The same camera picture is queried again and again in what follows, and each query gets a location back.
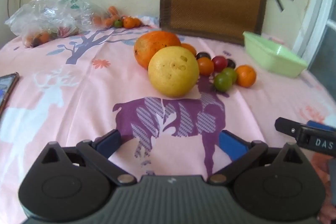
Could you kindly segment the pile of small carrots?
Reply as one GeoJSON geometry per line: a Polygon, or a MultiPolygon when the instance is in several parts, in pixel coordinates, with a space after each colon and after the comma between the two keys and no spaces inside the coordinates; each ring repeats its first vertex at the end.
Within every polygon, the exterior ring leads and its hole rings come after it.
{"type": "Polygon", "coordinates": [[[94,13],[91,22],[95,27],[112,28],[116,19],[121,19],[121,15],[114,6],[108,7],[106,11],[94,13]]]}

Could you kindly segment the clear plastic bag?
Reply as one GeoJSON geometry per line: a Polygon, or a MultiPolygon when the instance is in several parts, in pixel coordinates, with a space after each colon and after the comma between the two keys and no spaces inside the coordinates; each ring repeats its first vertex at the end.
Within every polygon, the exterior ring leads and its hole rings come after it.
{"type": "Polygon", "coordinates": [[[27,48],[67,38],[102,26],[109,15],[90,0],[32,0],[5,21],[27,48]]]}

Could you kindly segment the white door frame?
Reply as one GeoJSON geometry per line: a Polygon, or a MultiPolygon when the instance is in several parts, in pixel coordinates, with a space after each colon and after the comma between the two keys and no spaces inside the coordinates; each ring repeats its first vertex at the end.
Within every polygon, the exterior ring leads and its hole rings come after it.
{"type": "Polygon", "coordinates": [[[301,23],[293,52],[311,63],[322,44],[325,32],[335,31],[335,19],[332,14],[335,0],[309,0],[305,16],[301,23]]]}

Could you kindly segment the green lime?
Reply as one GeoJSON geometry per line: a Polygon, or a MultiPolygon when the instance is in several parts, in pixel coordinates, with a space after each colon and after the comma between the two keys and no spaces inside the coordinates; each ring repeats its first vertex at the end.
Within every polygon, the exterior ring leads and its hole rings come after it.
{"type": "Polygon", "coordinates": [[[214,77],[214,87],[219,92],[227,92],[232,87],[232,78],[220,73],[214,77]]]}
{"type": "Polygon", "coordinates": [[[238,78],[238,74],[236,73],[236,71],[233,68],[230,67],[226,67],[222,70],[222,74],[225,74],[227,76],[229,76],[232,80],[232,83],[235,84],[236,80],[238,78]]]}

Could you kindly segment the orange kumquat by wall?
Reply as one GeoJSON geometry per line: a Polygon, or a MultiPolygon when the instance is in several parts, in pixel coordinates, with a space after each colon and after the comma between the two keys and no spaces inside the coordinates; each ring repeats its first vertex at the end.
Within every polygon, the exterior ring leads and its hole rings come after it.
{"type": "Polygon", "coordinates": [[[135,28],[135,21],[132,17],[124,17],[122,20],[123,27],[126,29],[135,28]]]}

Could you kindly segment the dark purple small fruit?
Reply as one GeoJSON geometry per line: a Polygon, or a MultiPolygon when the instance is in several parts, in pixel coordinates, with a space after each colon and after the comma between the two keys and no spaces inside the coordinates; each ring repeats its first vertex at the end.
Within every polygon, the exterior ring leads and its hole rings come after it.
{"type": "Polygon", "coordinates": [[[236,68],[236,63],[232,59],[227,59],[227,67],[235,69],[236,68]]]}

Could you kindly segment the dark purple cherry tomato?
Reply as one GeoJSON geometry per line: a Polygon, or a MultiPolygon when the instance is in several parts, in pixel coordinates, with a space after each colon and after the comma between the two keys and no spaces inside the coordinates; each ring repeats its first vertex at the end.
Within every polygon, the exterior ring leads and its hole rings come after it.
{"type": "Polygon", "coordinates": [[[201,59],[201,58],[207,58],[209,60],[211,60],[211,56],[209,53],[207,52],[198,52],[197,55],[196,55],[196,59],[201,59]]]}

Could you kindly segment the small orange tangerine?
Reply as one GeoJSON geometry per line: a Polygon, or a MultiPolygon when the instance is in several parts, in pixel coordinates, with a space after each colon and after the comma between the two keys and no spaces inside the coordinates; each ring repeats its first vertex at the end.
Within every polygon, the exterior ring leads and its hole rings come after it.
{"type": "Polygon", "coordinates": [[[250,88],[256,82],[256,71],[249,65],[240,65],[235,72],[237,74],[236,84],[241,87],[250,88]]]}

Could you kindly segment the green lime back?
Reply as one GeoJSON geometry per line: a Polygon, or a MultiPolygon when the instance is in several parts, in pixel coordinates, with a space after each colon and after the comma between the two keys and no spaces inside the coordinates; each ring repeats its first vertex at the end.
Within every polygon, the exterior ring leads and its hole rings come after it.
{"type": "Polygon", "coordinates": [[[232,80],[232,83],[235,84],[236,80],[238,78],[238,74],[236,73],[236,71],[233,68],[230,67],[226,67],[222,70],[222,74],[225,74],[227,76],[229,76],[232,80]]]}

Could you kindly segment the large orange fruit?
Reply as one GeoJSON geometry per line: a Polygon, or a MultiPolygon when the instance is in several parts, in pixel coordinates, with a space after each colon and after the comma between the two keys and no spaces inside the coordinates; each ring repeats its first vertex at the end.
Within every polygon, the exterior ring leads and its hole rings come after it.
{"type": "Polygon", "coordinates": [[[171,32],[151,31],[140,36],[134,44],[134,57],[138,64],[148,69],[151,58],[162,48],[180,46],[181,41],[171,32]]]}

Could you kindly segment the red cherry tomato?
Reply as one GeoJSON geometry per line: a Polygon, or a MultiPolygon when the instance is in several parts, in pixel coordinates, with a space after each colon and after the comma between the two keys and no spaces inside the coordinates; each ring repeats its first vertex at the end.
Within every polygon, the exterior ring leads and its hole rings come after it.
{"type": "Polygon", "coordinates": [[[214,71],[216,73],[221,73],[221,71],[228,65],[228,60],[224,56],[215,56],[212,59],[212,62],[214,64],[214,71]]]}

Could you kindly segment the small orange tomato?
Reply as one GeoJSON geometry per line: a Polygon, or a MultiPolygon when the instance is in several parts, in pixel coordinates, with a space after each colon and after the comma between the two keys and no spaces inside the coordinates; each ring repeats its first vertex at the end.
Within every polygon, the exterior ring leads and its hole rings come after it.
{"type": "Polygon", "coordinates": [[[199,68],[199,74],[201,76],[207,76],[209,77],[214,72],[214,63],[211,59],[207,57],[201,57],[197,59],[198,62],[198,68],[199,68]]]}

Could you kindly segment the small green fruit by wall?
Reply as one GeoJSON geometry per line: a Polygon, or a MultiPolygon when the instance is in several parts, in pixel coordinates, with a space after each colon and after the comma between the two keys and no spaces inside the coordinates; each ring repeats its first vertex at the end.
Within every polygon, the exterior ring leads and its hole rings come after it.
{"type": "Polygon", "coordinates": [[[114,28],[122,28],[123,27],[123,21],[121,19],[116,19],[113,23],[114,28]]]}

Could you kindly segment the light green plastic basket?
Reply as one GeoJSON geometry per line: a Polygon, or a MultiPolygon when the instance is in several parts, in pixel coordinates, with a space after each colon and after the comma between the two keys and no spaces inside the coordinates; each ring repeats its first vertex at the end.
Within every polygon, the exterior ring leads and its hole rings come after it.
{"type": "Polygon", "coordinates": [[[246,53],[266,71],[296,78],[307,68],[307,62],[287,47],[252,32],[243,36],[246,53]]]}

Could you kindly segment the smartphone with brown case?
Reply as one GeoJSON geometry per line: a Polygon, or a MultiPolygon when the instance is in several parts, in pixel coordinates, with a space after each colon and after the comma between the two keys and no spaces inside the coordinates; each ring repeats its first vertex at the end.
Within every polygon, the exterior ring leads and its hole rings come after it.
{"type": "Polygon", "coordinates": [[[0,115],[2,115],[7,101],[10,98],[11,93],[13,92],[16,84],[18,83],[20,75],[18,72],[11,73],[9,75],[1,76],[0,84],[1,84],[1,99],[0,99],[0,115]]]}

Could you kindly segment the green lime front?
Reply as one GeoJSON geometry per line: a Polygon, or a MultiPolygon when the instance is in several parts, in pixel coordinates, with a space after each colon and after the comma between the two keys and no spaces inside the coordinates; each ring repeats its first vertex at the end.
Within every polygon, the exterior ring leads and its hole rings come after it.
{"type": "Polygon", "coordinates": [[[214,87],[219,92],[227,92],[232,87],[232,78],[220,73],[214,77],[214,87]]]}

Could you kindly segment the large yellow citrus fruit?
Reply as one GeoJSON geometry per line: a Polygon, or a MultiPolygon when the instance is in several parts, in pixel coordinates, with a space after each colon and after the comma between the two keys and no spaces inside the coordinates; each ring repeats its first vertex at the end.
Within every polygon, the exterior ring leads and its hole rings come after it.
{"type": "Polygon", "coordinates": [[[155,90],[171,98],[185,96],[199,78],[195,56],[179,46],[159,50],[151,58],[147,71],[149,81],[155,90]]]}

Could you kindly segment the small orange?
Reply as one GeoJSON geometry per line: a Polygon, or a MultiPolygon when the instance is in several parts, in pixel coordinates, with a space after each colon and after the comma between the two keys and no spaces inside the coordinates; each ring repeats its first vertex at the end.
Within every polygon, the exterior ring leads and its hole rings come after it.
{"type": "Polygon", "coordinates": [[[197,55],[197,50],[191,44],[182,43],[181,47],[189,50],[194,56],[197,55]]]}

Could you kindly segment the pink patterned tablecloth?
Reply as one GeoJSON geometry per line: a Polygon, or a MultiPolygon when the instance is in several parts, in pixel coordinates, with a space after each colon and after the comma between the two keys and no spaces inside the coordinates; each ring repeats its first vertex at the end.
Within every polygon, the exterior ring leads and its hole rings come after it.
{"type": "Polygon", "coordinates": [[[223,129],[281,147],[290,137],[276,131],[279,117],[335,126],[335,101],[307,71],[290,79],[256,67],[250,88],[217,93],[201,77],[185,97],[163,96],[134,58],[136,39],[157,29],[143,21],[36,48],[16,38],[1,49],[1,75],[20,75],[1,118],[1,223],[24,221],[18,188],[49,141],[72,147],[118,129],[123,144],[111,160],[137,178],[207,177],[231,161],[218,146],[223,129]]]}

